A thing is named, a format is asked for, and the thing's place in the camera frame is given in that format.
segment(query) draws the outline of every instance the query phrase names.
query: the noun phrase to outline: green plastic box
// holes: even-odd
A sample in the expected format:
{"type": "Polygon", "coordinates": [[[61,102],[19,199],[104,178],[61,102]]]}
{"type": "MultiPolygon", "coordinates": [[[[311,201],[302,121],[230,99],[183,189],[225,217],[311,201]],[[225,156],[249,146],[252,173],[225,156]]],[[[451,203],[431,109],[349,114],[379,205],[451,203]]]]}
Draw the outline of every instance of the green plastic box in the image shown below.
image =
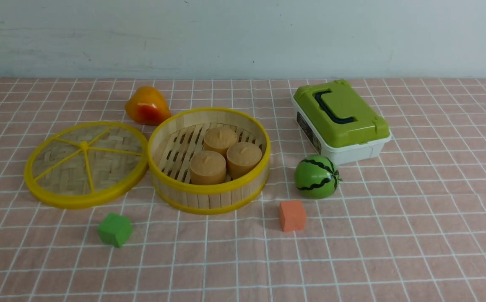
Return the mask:
{"type": "Polygon", "coordinates": [[[335,164],[378,156],[390,140],[386,120],[346,80],[301,86],[292,101],[310,142],[335,164]]]}

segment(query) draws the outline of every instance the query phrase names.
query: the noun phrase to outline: black handle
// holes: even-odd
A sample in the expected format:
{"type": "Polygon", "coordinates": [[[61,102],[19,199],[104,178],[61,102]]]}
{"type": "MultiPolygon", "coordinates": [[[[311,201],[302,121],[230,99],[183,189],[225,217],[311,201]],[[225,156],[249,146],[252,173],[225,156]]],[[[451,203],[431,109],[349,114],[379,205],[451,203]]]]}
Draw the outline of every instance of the black handle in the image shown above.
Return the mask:
{"type": "Polygon", "coordinates": [[[323,109],[323,111],[325,111],[325,113],[329,116],[329,118],[335,122],[336,124],[348,124],[350,122],[354,122],[354,117],[348,117],[348,118],[339,118],[337,117],[330,109],[329,107],[327,107],[327,105],[325,104],[325,102],[323,101],[323,99],[321,98],[321,96],[323,94],[330,94],[332,93],[330,90],[327,90],[327,91],[322,91],[322,92],[317,92],[315,95],[314,95],[314,98],[315,100],[317,101],[317,103],[319,104],[319,106],[321,107],[321,109],[323,109]]]}

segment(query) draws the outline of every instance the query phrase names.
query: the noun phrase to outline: light blue wall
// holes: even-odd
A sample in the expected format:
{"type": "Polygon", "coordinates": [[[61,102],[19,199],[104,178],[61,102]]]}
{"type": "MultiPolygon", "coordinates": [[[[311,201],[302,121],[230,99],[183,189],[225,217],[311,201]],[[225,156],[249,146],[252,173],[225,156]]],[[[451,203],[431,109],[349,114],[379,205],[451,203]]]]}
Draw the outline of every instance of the light blue wall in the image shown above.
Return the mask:
{"type": "Polygon", "coordinates": [[[486,77],[486,0],[0,0],[0,76],[486,77]]]}

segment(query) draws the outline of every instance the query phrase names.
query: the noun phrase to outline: white box base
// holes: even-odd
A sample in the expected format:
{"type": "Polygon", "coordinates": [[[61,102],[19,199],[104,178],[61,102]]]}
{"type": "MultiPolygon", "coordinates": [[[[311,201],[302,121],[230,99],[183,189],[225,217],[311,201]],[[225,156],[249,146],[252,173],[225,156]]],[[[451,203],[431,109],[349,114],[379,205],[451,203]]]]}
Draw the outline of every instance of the white box base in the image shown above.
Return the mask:
{"type": "Polygon", "coordinates": [[[369,141],[367,143],[334,148],[321,137],[314,125],[310,122],[304,111],[299,107],[295,99],[291,98],[295,107],[295,120],[306,135],[310,143],[314,146],[319,155],[328,157],[335,165],[340,166],[345,163],[351,163],[361,160],[378,157],[385,143],[392,139],[392,132],[384,139],[369,141]]]}

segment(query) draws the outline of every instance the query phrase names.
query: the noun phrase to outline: toy watermelon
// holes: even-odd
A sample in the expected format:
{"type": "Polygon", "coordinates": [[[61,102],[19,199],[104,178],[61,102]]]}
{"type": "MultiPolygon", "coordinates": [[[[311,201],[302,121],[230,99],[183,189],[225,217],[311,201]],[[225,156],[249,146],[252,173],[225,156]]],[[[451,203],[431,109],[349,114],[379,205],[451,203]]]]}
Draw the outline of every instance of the toy watermelon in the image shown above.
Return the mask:
{"type": "Polygon", "coordinates": [[[299,162],[295,185],[306,198],[322,199],[332,195],[342,180],[338,169],[327,157],[311,155],[299,162]]]}

